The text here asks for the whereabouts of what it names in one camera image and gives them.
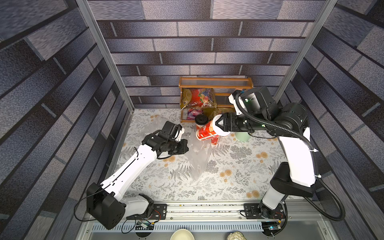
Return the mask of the translucent plastic carrier bag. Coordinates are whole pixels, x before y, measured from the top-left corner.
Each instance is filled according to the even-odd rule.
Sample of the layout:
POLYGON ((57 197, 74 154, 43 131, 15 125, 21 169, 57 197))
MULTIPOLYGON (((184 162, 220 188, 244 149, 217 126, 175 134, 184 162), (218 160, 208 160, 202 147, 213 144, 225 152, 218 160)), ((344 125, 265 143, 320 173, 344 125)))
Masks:
MULTIPOLYGON (((150 145, 159 146, 158 149, 156 149, 159 159, 160 160, 166 160, 170 157, 177 156, 177 155, 169 155, 169 145, 170 142, 173 140, 166 140, 165 138, 159 136, 159 133, 161 132, 165 122, 164 118, 160 118, 157 120, 154 120, 153 122, 149 123, 148 125, 144 126, 140 130, 140 134, 142 137, 154 137, 153 140, 149 140, 150 145)), ((188 148, 189 151, 183 156, 185 156, 191 165, 191 177, 196 181, 199 179, 199 177, 202 175, 203 172, 205 172, 207 164, 209 162, 209 158, 212 152, 212 146, 208 141, 199 141, 196 137, 196 128, 188 129, 184 128, 185 132, 182 135, 181 139, 188 140, 188 148)))

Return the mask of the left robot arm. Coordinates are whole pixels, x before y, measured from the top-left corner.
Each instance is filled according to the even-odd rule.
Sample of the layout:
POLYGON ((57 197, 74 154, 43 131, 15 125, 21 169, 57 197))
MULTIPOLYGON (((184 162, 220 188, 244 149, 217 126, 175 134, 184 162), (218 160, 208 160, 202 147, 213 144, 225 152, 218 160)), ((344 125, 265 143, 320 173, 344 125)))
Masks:
POLYGON ((126 218, 151 217, 154 201, 144 194, 123 201, 124 194, 140 173, 159 156, 167 152, 171 157, 189 151, 188 140, 147 135, 133 156, 101 184, 93 183, 87 189, 87 212, 107 230, 126 218))

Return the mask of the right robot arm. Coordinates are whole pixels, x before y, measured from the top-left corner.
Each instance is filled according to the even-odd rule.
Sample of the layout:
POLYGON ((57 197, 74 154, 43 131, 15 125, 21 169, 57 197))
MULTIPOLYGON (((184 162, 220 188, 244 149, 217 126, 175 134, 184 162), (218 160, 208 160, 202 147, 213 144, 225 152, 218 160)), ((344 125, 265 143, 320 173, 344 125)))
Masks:
POLYGON ((206 126, 210 137, 227 136, 230 132, 253 133, 264 130, 276 137, 286 156, 270 181, 259 208, 273 211, 287 196, 312 198, 316 180, 313 153, 316 149, 310 142, 308 114, 300 105, 291 103, 269 117, 268 109, 255 111, 254 107, 236 104, 235 113, 215 116, 206 126))

